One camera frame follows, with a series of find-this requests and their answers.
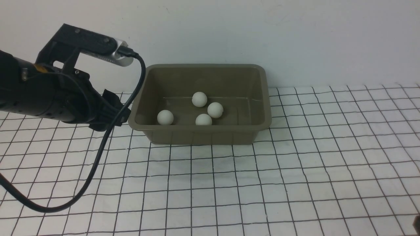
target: robotic arm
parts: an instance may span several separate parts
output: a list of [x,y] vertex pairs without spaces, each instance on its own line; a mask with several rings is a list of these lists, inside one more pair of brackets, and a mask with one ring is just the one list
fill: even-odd
[[[140,62],[138,85],[123,105],[119,97],[105,90],[101,96],[89,82],[89,74],[75,69],[79,54],[87,54],[119,66],[128,66],[133,58]],[[55,67],[55,61],[63,63]],[[64,24],[38,54],[35,64],[0,51],[0,110],[59,120],[87,123],[96,131],[105,131],[92,169],[80,192],[57,207],[33,203],[3,175],[0,184],[25,206],[39,212],[57,212],[73,205],[89,186],[97,169],[106,141],[115,125],[121,126],[130,115],[129,105],[142,87],[146,72],[143,59],[125,41]]]

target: cable connector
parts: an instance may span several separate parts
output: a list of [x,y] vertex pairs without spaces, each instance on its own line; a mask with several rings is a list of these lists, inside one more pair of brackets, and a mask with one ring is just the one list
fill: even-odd
[[136,58],[137,56],[139,56],[139,54],[137,52],[135,52],[131,48],[125,47],[125,46],[120,46],[117,49],[117,53],[120,54],[120,55],[123,55],[125,57],[128,57],[128,58]]

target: screw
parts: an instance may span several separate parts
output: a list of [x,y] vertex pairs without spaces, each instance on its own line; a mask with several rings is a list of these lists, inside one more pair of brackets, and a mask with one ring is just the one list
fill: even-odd
[[22,68],[22,80],[23,81],[28,80],[28,68]]

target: black grid line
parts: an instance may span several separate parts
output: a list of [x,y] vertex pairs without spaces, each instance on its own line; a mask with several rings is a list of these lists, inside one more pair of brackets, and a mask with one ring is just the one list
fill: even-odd
[[[213,145],[211,145],[211,156],[213,156]],[[214,160],[211,159],[211,168],[213,170],[213,196],[214,196],[214,211],[215,211],[215,216],[216,216],[216,235],[219,236],[219,222],[218,222],[218,217],[217,217],[217,199],[216,199],[216,180],[214,178]]]
[[[398,234],[414,234],[413,232],[410,233],[410,230],[406,232],[407,222],[401,221],[401,218],[398,217],[405,216],[404,219],[410,217],[414,218],[414,216],[419,213],[420,191],[418,191],[418,188],[416,188],[414,183],[420,180],[420,156],[417,155],[420,151],[420,133],[417,132],[419,131],[419,128],[415,126],[415,122],[420,121],[420,116],[416,113],[420,110],[420,86],[416,84],[412,87],[395,85],[391,87],[381,86],[374,88],[369,88],[367,86],[328,87],[321,90],[315,88],[270,89],[270,100],[275,102],[275,104],[271,106],[272,111],[279,111],[280,109],[283,114],[277,112],[276,115],[273,116],[273,125],[265,132],[265,136],[261,136],[253,145],[243,147],[242,149],[241,147],[230,146],[229,149],[231,149],[231,153],[227,152],[225,154],[217,151],[218,153],[216,155],[217,146],[152,145],[144,142],[146,137],[142,133],[131,131],[131,134],[129,134],[127,132],[127,124],[124,124],[121,133],[112,133],[109,143],[107,144],[108,146],[104,150],[107,151],[103,157],[105,161],[101,161],[98,166],[98,171],[101,171],[101,174],[98,173],[98,175],[94,177],[95,184],[98,184],[98,186],[96,189],[95,186],[93,186],[94,188],[87,192],[83,197],[84,199],[93,200],[93,203],[88,202],[87,210],[78,212],[77,210],[73,211],[71,207],[68,211],[58,212],[57,214],[54,214],[53,217],[62,217],[62,221],[60,221],[60,223],[62,223],[62,228],[59,228],[58,232],[45,231],[45,226],[43,226],[43,224],[46,223],[46,217],[50,217],[49,215],[23,215],[24,208],[21,205],[16,207],[17,200],[6,198],[5,194],[2,201],[0,201],[0,220],[15,220],[15,223],[12,225],[13,229],[11,233],[22,231],[23,222],[29,222],[29,224],[27,224],[28,226],[34,224],[35,229],[33,233],[29,233],[29,235],[42,234],[53,236],[92,233],[115,234],[126,232],[134,232],[142,235],[142,232],[146,233],[147,231],[161,231],[166,235],[172,230],[187,230],[190,231],[191,236],[193,236],[197,234],[195,231],[197,229],[200,229],[201,231],[214,230],[206,232],[208,234],[218,235],[221,230],[223,230],[222,227],[235,227],[236,230],[242,228],[242,233],[237,233],[248,235],[250,234],[250,231],[248,230],[252,230],[255,226],[264,226],[264,228],[267,226],[266,233],[271,235],[274,234],[272,224],[281,225],[284,223],[291,223],[290,227],[293,225],[293,230],[296,235],[300,233],[299,227],[301,227],[302,224],[308,227],[314,227],[311,228],[314,232],[318,231],[318,233],[325,235],[329,230],[329,226],[321,224],[323,220],[340,220],[340,222],[343,222],[342,226],[340,226],[341,230],[351,234],[352,227],[354,226],[351,226],[349,221],[353,219],[363,219],[366,223],[369,221],[369,227],[371,227],[375,234],[381,235],[383,230],[375,225],[375,222],[378,220],[377,218],[381,217],[391,221],[392,225],[387,227],[393,227],[391,230],[400,232]],[[380,120],[367,119],[367,116],[372,115],[372,112],[380,115],[382,118]],[[389,116],[385,116],[385,113],[388,115],[400,113],[402,118],[389,120]],[[329,119],[333,116],[342,116],[344,121],[342,123],[341,121],[331,123]],[[311,122],[320,117],[322,117],[324,122]],[[31,191],[33,192],[33,188],[35,188],[36,184],[51,185],[52,190],[49,195],[52,196],[52,198],[48,196],[36,196],[31,198],[32,200],[40,202],[45,201],[47,205],[50,205],[53,200],[64,201],[72,198],[78,186],[85,181],[83,171],[86,168],[89,168],[89,166],[92,166],[92,162],[88,157],[91,157],[97,152],[95,143],[101,140],[101,135],[91,132],[89,135],[83,133],[83,136],[75,137],[75,127],[86,127],[86,125],[69,126],[55,123],[53,125],[54,127],[51,126],[46,128],[45,126],[40,126],[42,119],[26,116],[9,116],[9,114],[7,114],[4,118],[0,119],[0,122],[0,137],[2,135],[13,135],[13,137],[3,138],[2,141],[0,141],[0,148],[3,148],[1,151],[4,151],[4,155],[0,156],[0,172],[7,173],[8,178],[12,179],[12,181],[19,175],[18,183],[15,183],[16,181],[13,181],[13,183],[19,184],[24,188],[29,188],[28,196]],[[399,126],[401,122],[405,124],[404,127]],[[340,130],[343,126],[346,126],[348,131],[341,132]],[[375,126],[387,126],[389,127],[390,132],[377,133],[377,128],[374,129]],[[325,137],[319,137],[313,130],[315,127],[319,128],[318,130],[328,131],[330,134]],[[366,127],[366,132],[361,133],[360,130],[357,130],[360,127]],[[60,131],[66,133],[67,136],[57,136],[56,131],[58,128]],[[298,128],[307,131],[308,133],[295,136],[292,129],[296,132]],[[52,136],[34,139],[35,135],[37,135],[36,130],[41,130],[43,133],[48,134],[52,133]],[[290,136],[279,136],[279,134],[282,134],[285,130],[289,131]],[[32,135],[30,141],[25,141],[25,139],[27,139],[26,137],[22,139],[22,132],[25,131]],[[389,137],[395,139],[392,145],[383,145],[382,142],[380,142],[380,140]],[[407,137],[412,137],[412,140],[408,143],[406,140]],[[114,138],[126,140],[129,142],[128,147],[126,147],[126,145],[115,145],[114,143],[111,145]],[[140,139],[142,139],[141,142],[143,143],[139,145],[136,142]],[[349,144],[348,146],[343,147],[343,140],[353,140],[355,146]],[[375,140],[375,143],[377,144],[364,145],[361,143],[361,140]],[[72,141],[88,143],[87,150],[71,149],[70,145]],[[32,153],[34,151],[31,150],[31,153],[28,153],[31,145],[45,145],[45,142],[48,143],[45,151]],[[52,142],[59,142],[65,145],[61,148],[53,148],[50,150],[50,145],[53,145]],[[336,145],[336,148],[323,147],[321,149],[318,142],[331,142]],[[285,150],[278,149],[279,147],[285,148],[284,144],[286,143],[293,145],[294,150],[287,149],[287,147]],[[313,143],[313,148],[302,148],[301,145],[303,143]],[[19,147],[20,145],[26,148],[24,154],[18,154],[22,152],[16,151],[16,147]],[[195,147],[203,148],[200,150],[205,150],[207,155],[194,157],[193,148]],[[183,153],[184,156],[173,157],[172,154],[175,153],[175,149],[178,151],[185,150],[186,152]],[[156,156],[153,155],[152,158],[151,152],[165,153],[164,150],[169,152],[168,157],[155,159]],[[399,153],[402,157],[398,158],[392,156],[392,153]],[[25,165],[23,164],[24,160],[26,162],[30,156],[35,157],[37,155],[39,156],[37,158],[40,158],[39,166],[35,163],[32,165],[28,165],[27,163]],[[60,158],[63,156],[63,159],[58,159],[54,164],[46,163],[46,157],[51,155],[59,155]],[[74,156],[78,161],[65,163],[70,156]],[[335,159],[324,159],[324,157],[334,157]],[[110,158],[115,159],[108,163],[107,159]],[[202,163],[207,163],[209,166],[203,166],[203,170],[199,173],[196,171],[193,172],[193,161],[195,160],[201,160]],[[247,160],[254,160],[255,166],[246,164]],[[263,163],[262,166],[260,166],[261,160],[267,161],[270,164]],[[183,170],[182,172],[172,172],[171,163],[174,161],[189,162],[189,172],[186,170]],[[220,169],[220,163],[223,163],[223,165],[226,164],[226,167],[222,170]],[[126,170],[130,165],[136,165],[141,168],[141,170],[144,170],[144,172],[135,175],[127,175]],[[52,176],[51,179],[37,180],[40,171],[49,171],[52,170],[52,168],[58,170],[57,177]],[[59,177],[64,168],[75,168],[79,173],[77,173],[77,175],[75,174],[71,179],[60,179]],[[276,170],[280,172],[280,176],[278,177],[280,178],[279,180],[276,180],[275,182],[263,182],[266,181],[266,179],[264,179],[266,177],[263,177],[262,175],[263,172],[273,173],[273,171]],[[384,174],[381,172],[383,170],[389,170],[390,174]],[[22,180],[22,173],[28,175],[28,181]],[[312,179],[314,173],[321,175],[322,177]],[[186,182],[186,184],[177,186],[180,181],[188,181],[188,178],[189,183]],[[204,181],[202,186],[196,184],[197,179]],[[104,181],[117,181],[118,183],[121,183],[121,186],[118,185],[118,189],[112,189],[112,191],[109,192],[101,192],[102,189],[101,191],[99,189],[101,187],[100,183]],[[127,191],[127,186],[135,187],[131,181],[134,181],[134,184],[142,183],[144,185],[141,186],[142,189],[137,188]],[[57,189],[56,186],[59,184],[61,186],[64,184],[71,185],[74,182],[77,183],[73,195],[67,193],[57,195],[54,193],[55,189]],[[305,185],[307,187],[309,191],[307,198],[297,199],[296,197],[293,197],[293,195],[290,195],[290,193],[284,192],[297,184]],[[328,188],[332,191],[331,194],[314,199],[310,186],[318,186],[317,184],[329,186]],[[336,186],[339,186],[340,184],[353,185],[354,190],[351,191],[354,191],[354,193],[346,195],[339,192],[340,190],[336,189]],[[377,188],[377,190],[371,195],[366,195],[366,189],[361,189],[359,186],[363,184],[369,184]],[[392,187],[396,189],[390,189],[387,184],[393,184],[394,186]],[[257,198],[259,200],[249,201],[245,199],[245,201],[243,201],[243,199],[241,199],[240,189],[242,191],[242,189],[247,187],[260,188],[256,194],[261,194],[261,198]],[[213,191],[211,195],[214,198],[214,203],[193,204],[193,191],[200,190]],[[218,191],[221,191],[220,193],[229,192],[230,194],[234,194],[235,198],[237,197],[237,200],[232,200],[232,202],[219,202]],[[153,207],[146,206],[145,204],[148,203],[145,202],[145,195],[150,193],[166,195],[166,202],[162,202],[162,204]],[[125,204],[123,202],[123,197],[129,196],[129,194],[136,194],[137,196],[142,195],[143,199],[138,199],[141,204],[141,209],[131,210],[129,208],[120,208],[121,204]],[[182,204],[182,197],[179,199],[180,203],[171,203],[171,206],[169,206],[168,201],[171,194],[181,194],[180,196],[189,198],[189,204]],[[99,197],[101,197],[101,199],[105,197],[107,199],[117,200],[109,202],[109,204],[112,205],[112,209],[96,209],[95,203]],[[375,200],[386,202],[383,206],[386,210],[375,212],[379,209],[366,205],[367,203],[365,203],[365,201],[367,199],[370,199],[369,202],[375,202]],[[357,212],[356,214],[348,215],[349,209],[345,208],[342,203],[349,201],[360,203],[360,207],[363,208],[365,213],[360,214]],[[324,215],[321,217],[316,204],[325,205],[327,203],[331,204],[332,202],[334,202],[334,206],[336,205],[338,212],[333,215],[327,214],[327,216],[325,216],[325,212],[323,212]],[[286,210],[284,208],[284,212],[282,212],[281,215],[273,215],[273,211],[268,208],[268,204],[272,204],[270,206],[276,207],[287,206],[289,209]],[[314,209],[313,218],[302,218],[302,215],[299,215],[299,212],[296,212],[296,209],[293,209],[291,204],[294,206],[295,204],[310,204]],[[220,218],[220,216],[223,217],[223,215],[218,211],[218,207],[229,206],[236,206],[240,211],[240,219],[238,216],[234,223],[223,222],[223,220],[221,220],[222,218]],[[244,209],[248,209],[247,207],[254,209],[253,207],[257,206],[259,210],[265,213],[265,216],[261,215],[258,219],[254,216],[251,216],[250,218],[249,213],[244,211]],[[201,212],[199,209],[204,210],[204,208],[214,209],[215,223],[212,219],[211,222],[200,222],[200,224],[204,225],[193,224],[193,220],[196,218],[205,217],[198,213]],[[9,213],[15,213],[5,215],[4,210],[6,209]],[[185,212],[185,214],[189,211],[189,223],[179,225],[179,227],[173,227],[173,222],[169,225],[169,210],[171,212],[174,212],[173,210],[180,210],[179,212]],[[139,224],[138,227],[135,225],[136,230],[125,230],[124,228],[121,228],[117,222],[121,214],[129,215],[130,213],[136,214],[140,219],[140,221],[136,223]],[[73,226],[74,219],[82,219],[82,217],[87,215],[90,217],[87,226],[80,226],[79,231],[69,230],[70,228],[66,230],[66,228],[70,227],[68,225],[68,223],[70,223],[70,217],[73,221],[71,223]],[[109,225],[109,227],[107,226],[104,230],[98,231],[97,226],[92,228],[91,224],[92,220],[96,220],[93,217],[102,215],[112,215],[112,218],[105,219],[106,224]],[[156,218],[156,221],[159,222],[159,224],[154,225],[152,223],[152,225],[148,225],[151,222],[151,217],[157,216],[163,217]]]
[[[310,133],[311,133],[311,137],[312,137],[313,139],[315,139],[315,138],[314,138],[314,135],[313,135],[313,133],[312,133],[312,130],[311,130],[311,129],[309,129],[309,131],[310,131]],[[318,153],[320,153],[319,148],[318,148],[318,144],[317,144],[316,142],[315,142],[315,146],[316,146],[316,149],[317,149]],[[324,164],[324,161],[322,160],[322,158],[321,158],[321,162],[322,162],[322,164],[323,164],[323,166],[324,166],[325,172],[326,172],[326,173],[327,173],[327,175],[328,175],[328,179],[329,179],[329,181],[331,181],[330,174],[328,173],[327,168],[325,167],[325,164]],[[333,193],[334,193],[334,197],[335,197],[335,199],[337,199],[337,194],[336,194],[336,191],[334,190],[333,184],[332,184],[332,183],[330,183],[330,186],[331,186],[331,189],[333,190]],[[344,218],[343,210],[341,209],[340,203],[339,203],[339,201],[338,201],[338,200],[336,200],[336,202],[337,202],[338,207],[340,208],[340,213],[341,213],[342,217]],[[344,223],[346,224],[347,232],[348,232],[348,233],[349,233],[349,235],[350,235],[349,226],[347,225],[347,222],[346,222],[346,221],[344,221]]]
[[[132,141],[132,137],[130,137],[129,147],[131,146],[131,141]],[[126,170],[127,170],[127,164],[128,164],[129,155],[130,155],[130,149],[127,152],[127,157],[126,157],[126,163],[125,163],[125,168],[124,168],[123,176],[126,176]],[[117,227],[118,213],[120,212],[120,204],[121,204],[121,196],[122,196],[122,192],[123,192],[123,186],[124,186],[124,178],[123,178],[123,181],[121,183],[120,193],[119,193],[119,197],[118,197],[118,208],[117,208],[117,213],[116,213],[117,215],[115,216],[115,224],[114,224],[114,232],[113,232],[113,235],[115,235],[115,231],[116,231],[116,227]]]
[[[287,123],[287,127],[289,128],[290,136],[291,136],[291,137],[292,137],[292,139],[293,139],[293,134],[292,134],[292,131],[290,130],[289,121],[288,121],[287,119],[286,119],[286,123]],[[294,146],[295,150],[297,151],[297,146],[296,146],[295,141],[293,140],[292,142],[293,142],[293,146]],[[304,171],[303,171],[303,175],[304,175],[304,177],[305,177],[305,179],[306,179],[306,185],[307,185],[307,187],[308,187],[308,190],[309,190],[309,195],[310,195],[311,200],[312,200],[312,201],[311,201],[311,202],[312,202],[312,206],[313,206],[313,208],[315,209],[315,214],[316,214],[317,218],[319,219],[318,211],[317,211],[317,209],[316,209],[315,203],[314,203],[314,201],[313,201],[312,193],[311,193],[311,190],[310,190],[310,187],[309,187],[308,177],[306,176],[306,174],[305,174],[305,172],[304,172]],[[321,228],[322,235],[324,235],[324,236],[325,236],[324,230],[322,229],[322,225],[321,225],[321,222],[320,222],[319,220],[318,220],[318,224],[319,224],[319,227]]]
[[238,203],[239,203],[239,211],[241,212],[241,225],[242,225],[242,234],[245,236],[245,228],[244,228],[244,217],[241,205],[241,196],[239,194],[239,183],[238,183],[238,176],[236,174],[236,160],[234,158],[234,170],[235,170],[235,181],[236,181],[236,192],[238,194]]

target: black cable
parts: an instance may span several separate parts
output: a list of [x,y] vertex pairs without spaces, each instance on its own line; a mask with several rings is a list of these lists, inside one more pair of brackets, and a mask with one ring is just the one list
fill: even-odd
[[96,169],[99,165],[99,161],[101,159],[102,152],[105,148],[105,145],[106,145],[106,142],[108,140],[109,135],[111,134],[112,130],[114,129],[115,123],[120,120],[121,115],[123,114],[125,109],[127,109],[130,106],[130,104],[133,102],[136,95],[139,93],[139,91],[140,91],[140,89],[143,85],[144,78],[146,76],[146,65],[144,64],[143,58],[141,58],[138,53],[134,52],[131,48],[128,48],[128,47],[120,47],[118,49],[118,53],[120,53],[121,55],[126,56],[126,57],[136,58],[140,62],[140,66],[142,68],[142,73],[140,74],[140,80],[139,80],[136,88],[134,89],[133,93],[131,94],[131,96],[127,100],[127,102],[124,104],[124,106],[121,108],[121,110],[117,113],[115,118],[111,121],[109,128],[105,131],[104,137],[102,138],[101,144],[100,144],[98,152],[96,154],[95,162],[93,163],[92,169],[91,169],[91,171],[90,171],[90,173],[89,173],[89,175],[86,179],[86,182],[84,183],[84,185],[82,186],[80,191],[76,194],[76,196],[74,196],[74,198],[72,198],[70,201],[68,201],[67,203],[65,203],[61,206],[57,206],[57,207],[40,206],[40,205],[34,203],[33,201],[29,200],[26,196],[24,196],[21,192],[19,192],[19,190],[17,190],[2,174],[0,174],[0,185],[3,186],[6,189],[7,192],[9,192],[13,197],[15,197],[18,201],[20,201],[26,207],[28,207],[32,210],[38,211],[38,212],[42,212],[42,213],[52,213],[52,212],[62,211],[66,208],[69,208],[71,205],[73,205],[75,202],[77,202],[83,196],[84,192],[86,191],[87,187],[89,186],[90,182],[92,181],[93,176],[95,175],[95,171],[96,171]]

